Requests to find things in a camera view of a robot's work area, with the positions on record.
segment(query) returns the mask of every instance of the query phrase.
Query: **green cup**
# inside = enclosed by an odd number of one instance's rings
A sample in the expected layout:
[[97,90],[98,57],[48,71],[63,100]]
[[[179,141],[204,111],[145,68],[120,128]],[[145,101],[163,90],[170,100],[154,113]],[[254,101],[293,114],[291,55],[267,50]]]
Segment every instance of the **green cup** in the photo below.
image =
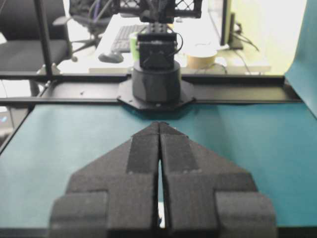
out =
[[134,61],[137,61],[140,59],[140,53],[137,50],[138,33],[137,32],[131,33],[129,35],[129,39],[130,39],[130,50],[132,53],[132,58]]

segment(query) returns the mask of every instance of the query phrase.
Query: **teal surface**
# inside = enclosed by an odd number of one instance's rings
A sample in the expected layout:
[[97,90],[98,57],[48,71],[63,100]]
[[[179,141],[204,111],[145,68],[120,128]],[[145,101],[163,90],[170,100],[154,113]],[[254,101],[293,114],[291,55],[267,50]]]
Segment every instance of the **teal surface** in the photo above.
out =
[[190,105],[166,114],[42,105],[0,157],[0,228],[46,227],[71,173],[154,120],[248,169],[279,226],[317,226],[317,121],[305,104]]
[[294,62],[286,77],[317,117],[317,1],[307,0]]

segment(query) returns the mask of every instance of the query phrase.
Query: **tape roll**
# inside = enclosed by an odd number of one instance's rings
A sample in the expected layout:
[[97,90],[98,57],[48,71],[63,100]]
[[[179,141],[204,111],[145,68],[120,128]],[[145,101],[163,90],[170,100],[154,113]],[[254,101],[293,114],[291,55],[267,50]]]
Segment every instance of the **tape roll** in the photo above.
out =
[[217,55],[216,50],[210,47],[194,47],[186,53],[187,67],[192,69],[209,68],[215,61]]

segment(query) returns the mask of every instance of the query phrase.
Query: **computer mouse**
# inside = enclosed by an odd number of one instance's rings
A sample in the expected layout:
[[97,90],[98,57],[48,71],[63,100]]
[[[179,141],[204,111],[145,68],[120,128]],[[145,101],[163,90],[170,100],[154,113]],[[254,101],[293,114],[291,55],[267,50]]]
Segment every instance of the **computer mouse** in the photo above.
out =
[[178,18],[176,19],[176,22],[177,22],[177,23],[182,23],[182,22],[183,22],[183,18],[178,17]]
[[99,55],[98,59],[104,63],[121,63],[124,60],[122,54],[118,51],[111,52],[108,55],[102,53]]

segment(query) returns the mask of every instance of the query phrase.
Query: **chair armrest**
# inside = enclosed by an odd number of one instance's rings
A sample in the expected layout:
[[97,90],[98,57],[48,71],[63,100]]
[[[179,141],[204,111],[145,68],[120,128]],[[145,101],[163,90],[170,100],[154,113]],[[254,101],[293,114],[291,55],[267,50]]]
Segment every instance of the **chair armrest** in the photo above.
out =
[[53,26],[63,26],[67,24],[67,22],[71,19],[71,17],[60,16],[53,22]]

